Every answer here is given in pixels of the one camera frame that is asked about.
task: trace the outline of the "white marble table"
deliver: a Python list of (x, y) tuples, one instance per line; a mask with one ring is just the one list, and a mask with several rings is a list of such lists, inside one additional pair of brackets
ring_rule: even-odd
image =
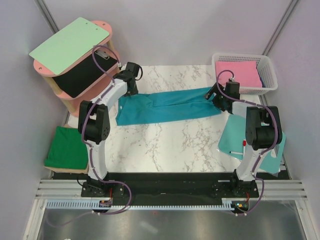
[[(137, 82), (140, 93), (209, 87), (214, 84), (210, 65), (143, 66)], [(243, 99), (259, 103), (256, 95)], [(110, 172), (233, 172), (240, 161), (218, 150), (229, 113), (194, 120), (117, 126), (118, 106), (110, 112), (111, 132), (105, 158)], [(68, 124), (78, 126), (70, 116)]]

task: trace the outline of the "reflective floor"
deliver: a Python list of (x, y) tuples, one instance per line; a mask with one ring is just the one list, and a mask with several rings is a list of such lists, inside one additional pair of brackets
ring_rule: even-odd
[[(87, 210), (46, 210), (62, 224)], [(219, 211), (129, 210), (86, 215), (62, 228), (42, 223), (39, 240), (305, 240), (294, 202), (264, 201), (248, 216)]]

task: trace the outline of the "white plastic basket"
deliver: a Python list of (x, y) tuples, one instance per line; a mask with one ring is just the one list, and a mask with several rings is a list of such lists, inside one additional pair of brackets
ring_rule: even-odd
[(263, 95), (278, 88), (277, 76), (269, 57), (254, 54), (215, 53), (212, 56), (213, 76), (216, 76), (215, 62), (256, 61), (256, 68), (265, 87), (240, 86), (240, 94)]

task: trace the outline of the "pink cloth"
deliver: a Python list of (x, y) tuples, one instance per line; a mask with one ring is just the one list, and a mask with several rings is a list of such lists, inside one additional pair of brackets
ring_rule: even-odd
[[(234, 81), (240, 83), (240, 87), (262, 88), (258, 74), (256, 61), (217, 61), (215, 62), (215, 74), (223, 70), (231, 70), (234, 73)], [(218, 82), (225, 85), (231, 78), (231, 73), (222, 73)]]

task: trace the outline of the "lavender wall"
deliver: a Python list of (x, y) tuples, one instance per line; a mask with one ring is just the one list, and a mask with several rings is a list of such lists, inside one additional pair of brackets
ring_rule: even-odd
[(44, 0), (59, 28), (111, 24), (123, 62), (211, 64), (215, 52), (261, 54), (290, 0)]
[(0, 30), (0, 239), (20, 240), (66, 109), (28, 56), (52, 35), (34, 1), (2, 1)]
[(279, 87), (267, 100), (279, 107), (286, 162), (305, 184), (320, 229), (319, 9), (319, 0), (302, 0), (284, 28), (270, 53)]

